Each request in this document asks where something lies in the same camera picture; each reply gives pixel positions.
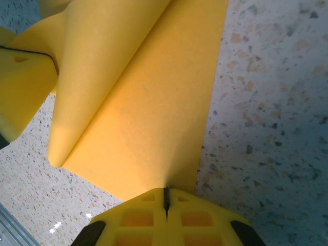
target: speckled floor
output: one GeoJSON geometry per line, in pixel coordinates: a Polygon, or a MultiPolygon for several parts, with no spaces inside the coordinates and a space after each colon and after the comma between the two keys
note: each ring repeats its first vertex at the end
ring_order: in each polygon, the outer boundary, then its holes
{"type": "MultiPolygon", "coordinates": [[[[1,0],[0,25],[38,20],[1,0]]],[[[248,218],[267,245],[328,245],[328,3],[230,0],[195,194],[248,218]]],[[[119,204],[47,162],[53,96],[0,151],[0,202],[41,245],[68,245],[119,204]]]]}

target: hole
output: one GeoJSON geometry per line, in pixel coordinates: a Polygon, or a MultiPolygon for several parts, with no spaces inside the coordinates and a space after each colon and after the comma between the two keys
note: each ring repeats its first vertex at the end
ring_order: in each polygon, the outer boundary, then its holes
{"type": "Polygon", "coordinates": [[[184,242],[184,246],[223,246],[217,235],[185,235],[184,242]]]}
{"type": "Polygon", "coordinates": [[[117,235],[115,246],[152,246],[152,235],[117,235]]]}
{"type": "Polygon", "coordinates": [[[213,219],[208,212],[184,212],[181,214],[181,223],[183,227],[211,227],[213,219]]]}
{"type": "Polygon", "coordinates": [[[189,200],[186,199],[186,198],[184,198],[184,197],[179,196],[179,197],[178,197],[178,201],[189,201],[189,200]]]}
{"type": "Polygon", "coordinates": [[[154,201],[155,195],[149,195],[142,199],[143,201],[154,201]]]}
{"type": "Polygon", "coordinates": [[[123,215],[122,227],[152,227],[154,215],[149,211],[129,211],[123,215]]]}
{"type": "Polygon", "coordinates": [[[25,61],[29,60],[29,58],[24,57],[24,56],[15,56],[14,60],[17,63],[22,63],[22,62],[25,62],[25,61]]]}

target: floor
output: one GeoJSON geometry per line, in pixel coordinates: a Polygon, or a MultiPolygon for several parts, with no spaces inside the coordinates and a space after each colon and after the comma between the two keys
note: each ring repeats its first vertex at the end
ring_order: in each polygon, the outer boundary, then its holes
{"type": "MultiPolygon", "coordinates": [[[[36,0],[0,1],[2,26],[38,19],[36,0]]],[[[195,194],[267,245],[328,245],[326,23],[326,0],[229,0],[195,194]]],[[[47,162],[53,102],[0,151],[0,202],[41,245],[69,245],[120,201],[47,162]]]]}

